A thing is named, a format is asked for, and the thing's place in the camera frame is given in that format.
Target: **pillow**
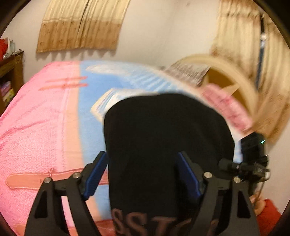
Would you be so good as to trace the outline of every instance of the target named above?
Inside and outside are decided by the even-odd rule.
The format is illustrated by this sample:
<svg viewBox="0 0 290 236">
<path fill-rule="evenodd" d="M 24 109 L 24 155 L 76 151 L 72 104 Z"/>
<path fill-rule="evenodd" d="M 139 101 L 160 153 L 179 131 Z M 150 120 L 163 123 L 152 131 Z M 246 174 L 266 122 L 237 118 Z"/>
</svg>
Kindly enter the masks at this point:
<svg viewBox="0 0 290 236">
<path fill-rule="evenodd" d="M 176 62 L 165 70 L 167 74 L 190 85 L 201 86 L 203 77 L 210 69 L 206 64 Z"/>
</svg>

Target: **pink towel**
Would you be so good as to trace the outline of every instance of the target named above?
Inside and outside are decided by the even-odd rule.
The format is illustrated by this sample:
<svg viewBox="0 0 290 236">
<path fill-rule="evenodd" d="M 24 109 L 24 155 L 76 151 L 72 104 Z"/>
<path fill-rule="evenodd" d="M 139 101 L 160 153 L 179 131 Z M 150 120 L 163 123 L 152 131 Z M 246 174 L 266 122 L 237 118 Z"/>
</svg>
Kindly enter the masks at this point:
<svg viewBox="0 0 290 236">
<path fill-rule="evenodd" d="M 202 93 L 214 108 L 238 130 L 246 132 L 253 125 L 246 109 L 218 85 L 208 84 Z"/>
</svg>

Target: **blue clamp pad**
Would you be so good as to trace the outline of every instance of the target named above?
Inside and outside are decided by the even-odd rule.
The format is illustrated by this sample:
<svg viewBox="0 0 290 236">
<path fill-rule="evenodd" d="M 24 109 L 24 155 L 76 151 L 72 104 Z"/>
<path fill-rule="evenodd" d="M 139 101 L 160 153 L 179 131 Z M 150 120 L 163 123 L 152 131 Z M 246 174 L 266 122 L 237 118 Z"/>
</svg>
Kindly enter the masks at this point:
<svg viewBox="0 0 290 236">
<path fill-rule="evenodd" d="M 196 163 L 192 163 L 185 152 L 178 153 L 175 163 L 178 167 L 179 179 L 186 185 L 189 200 L 199 202 L 204 194 L 203 170 Z"/>
<path fill-rule="evenodd" d="M 100 152 L 93 163 L 87 164 L 81 172 L 79 189 L 84 200 L 88 200 L 96 192 L 98 184 L 108 165 L 108 155 Z"/>
</svg>

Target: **black mount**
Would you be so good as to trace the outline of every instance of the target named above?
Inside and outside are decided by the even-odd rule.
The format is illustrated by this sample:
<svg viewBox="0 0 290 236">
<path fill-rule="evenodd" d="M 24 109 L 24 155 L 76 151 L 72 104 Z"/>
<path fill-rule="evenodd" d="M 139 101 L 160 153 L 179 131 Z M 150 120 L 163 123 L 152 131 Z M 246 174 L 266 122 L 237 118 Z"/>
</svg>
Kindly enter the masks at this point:
<svg viewBox="0 0 290 236">
<path fill-rule="evenodd" d="M 211 230 L 217 199 L 225 197 L 221 207 L 217 231 L 219 236 L 259 236 L 256 216 L 247 190 L 249 185 L 238 177 L 233 180 L 216 178 L 204 173 L 192 163 L 185 152 L 177 157 L 181 181 L 185 181 L 191 199 L 200 203 L 198 214 L 192 218 L 188 236 L 207 236 Z M 26 224 L 25 236 L 68 236 L 61 196 L 68 197 L 72 218 L 79 236 L 101 236 L 86 205 L 106 169 L 108 157 L 100 152 L 93 163 L 81 173 L 65 180 L 46 178 L 35 198 Z"/>
</svg>

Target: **hand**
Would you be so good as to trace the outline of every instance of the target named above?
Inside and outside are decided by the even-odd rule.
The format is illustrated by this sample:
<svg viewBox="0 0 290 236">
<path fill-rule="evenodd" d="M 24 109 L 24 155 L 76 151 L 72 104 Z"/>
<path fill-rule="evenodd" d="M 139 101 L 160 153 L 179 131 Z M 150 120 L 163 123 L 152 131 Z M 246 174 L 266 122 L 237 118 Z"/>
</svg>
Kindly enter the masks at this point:
<svg viewBox="0 0 290 236">
<path fill-rule="evenodd" d="M 256 192 L 254 195 L 250 196 L 250 201 L 252 204 L 256 202 L 256 199 L 259 196 L 259 193 L 260 192 Z M 255 211 L 256 216 L 262 213 L 265 206 L 266 206 L 266 202 L 264 201 L 264 198 L 262 197 L 262 195 L 260 195 L 254 206 L 254 211 Z"/>
</svg>

